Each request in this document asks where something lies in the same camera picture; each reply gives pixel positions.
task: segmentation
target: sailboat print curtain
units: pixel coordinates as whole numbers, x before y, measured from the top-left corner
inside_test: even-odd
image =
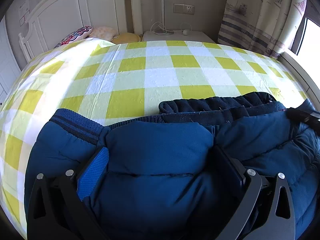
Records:
[[[299,28],[307,0],[227,0],[218,43],[278,58]]]

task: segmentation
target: yellow and white plaid sheet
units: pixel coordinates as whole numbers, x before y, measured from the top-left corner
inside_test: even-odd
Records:
[[[158,113],[179,98],[273,94],[286,107],[306,98],[279,62],[242,49],[192,41],[68,44],[32,60],[0,112],[0,204],[26,238],[24,176],[37,135],[58,108],[102,125]]]

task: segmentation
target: metal bolt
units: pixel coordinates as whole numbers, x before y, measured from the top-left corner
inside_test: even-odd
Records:
[[[38,175],[37,175],[37,179],[42,179],[43,178],[43,173],[39,173]]]
[[[284,179],[284,178],[285,178],[285,175],[280,172],[280,173],[278,173],[278,177],[281,178],[281,179]]]
[[[252,169],[248,169],[248,170],[247,170],[247,173],[248,173],[250,176],[256,175],[256,171],[255,171],[255,170],[252,170]]]
[[[72,176],[73,173],[74,173],[73,170],[67,170],[67,171],[66,171],[66,175],[67,175],[68,177]]]

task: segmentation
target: wall outlet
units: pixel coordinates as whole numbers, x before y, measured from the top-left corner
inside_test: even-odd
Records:
[[[188,4],[175,3],[173,5],[174,13],[195,14],[195,7]]]

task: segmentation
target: white headboard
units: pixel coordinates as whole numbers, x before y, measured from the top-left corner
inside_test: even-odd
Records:
[[[131,0],[134,33],[143,33],[141,0]],[[64,37],[82,26],[112,27],[127,32],[125,0],[42,0],[30,13],[29,31],[19,33],[19,43],[29,62],[53,49]]]

